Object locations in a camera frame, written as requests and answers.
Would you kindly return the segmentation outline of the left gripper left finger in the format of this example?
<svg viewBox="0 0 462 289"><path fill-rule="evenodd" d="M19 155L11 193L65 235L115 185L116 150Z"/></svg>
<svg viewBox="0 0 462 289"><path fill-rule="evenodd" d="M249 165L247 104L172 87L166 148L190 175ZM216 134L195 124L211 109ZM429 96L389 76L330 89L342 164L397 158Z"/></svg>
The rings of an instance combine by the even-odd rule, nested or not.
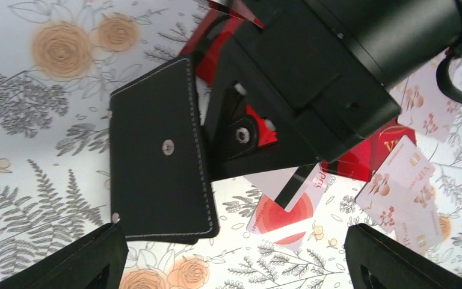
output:
<svg viewBox="0 0 462 289"><path fill-rule="evenodd" d="M122 227L107 223L1 281L0 288L118 288L127 255Z"/></svg>

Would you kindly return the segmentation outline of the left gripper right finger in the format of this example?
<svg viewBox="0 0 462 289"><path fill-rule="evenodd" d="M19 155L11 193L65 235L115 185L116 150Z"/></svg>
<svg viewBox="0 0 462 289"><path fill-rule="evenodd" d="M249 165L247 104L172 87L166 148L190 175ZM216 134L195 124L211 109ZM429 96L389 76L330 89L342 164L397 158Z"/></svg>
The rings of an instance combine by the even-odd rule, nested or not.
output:
<svg viewBox="0 0 462 289"><path fill-rule="evenodd" d="M348 228L344 249L354 288L462 288L462 277L364 223Z"/></svg>

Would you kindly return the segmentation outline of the black leather card holder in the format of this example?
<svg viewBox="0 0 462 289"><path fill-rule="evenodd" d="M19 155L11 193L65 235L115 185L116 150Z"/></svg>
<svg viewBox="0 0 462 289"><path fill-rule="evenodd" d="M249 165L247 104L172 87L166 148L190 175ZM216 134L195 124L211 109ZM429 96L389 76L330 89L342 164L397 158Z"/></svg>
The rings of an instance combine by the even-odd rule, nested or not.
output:
<svg viewBox="0 0 462 289"><path fill-rule="evenodd" d="M114 90L109 108L111 212L126 240L194 244L217 236L192 57Z"/></svg>

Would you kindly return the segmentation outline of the red card pile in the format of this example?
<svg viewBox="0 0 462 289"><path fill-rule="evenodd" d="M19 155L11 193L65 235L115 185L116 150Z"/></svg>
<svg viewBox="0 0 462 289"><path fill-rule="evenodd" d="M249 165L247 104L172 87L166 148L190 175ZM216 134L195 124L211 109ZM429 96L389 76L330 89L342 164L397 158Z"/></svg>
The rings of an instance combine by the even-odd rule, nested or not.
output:
<svg viewBox="0 0 462 289"><path fill-rule="evenodd" d="M197 78L211 87L205 120L197 106L191 110L197 140L208 149L245 154L278 147L277 128L291 110L276 75L284 50L280 27L247 19L238 8L212 7L180 55L188 62L191 100L196 100Z"/></svg>

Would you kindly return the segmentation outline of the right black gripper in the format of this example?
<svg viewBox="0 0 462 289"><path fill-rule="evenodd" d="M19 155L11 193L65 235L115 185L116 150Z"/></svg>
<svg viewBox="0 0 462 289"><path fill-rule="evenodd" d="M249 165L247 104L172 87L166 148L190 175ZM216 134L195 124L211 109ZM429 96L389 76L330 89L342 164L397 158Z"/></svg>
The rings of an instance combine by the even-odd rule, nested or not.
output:
<svg viewBox="0 0 462 289"><path fill-rule="evenodd" d="M462 1L245 1L220 50L205 119L221 180L332 162L399 116L390 90L441 52L462 57Z"/></svg>

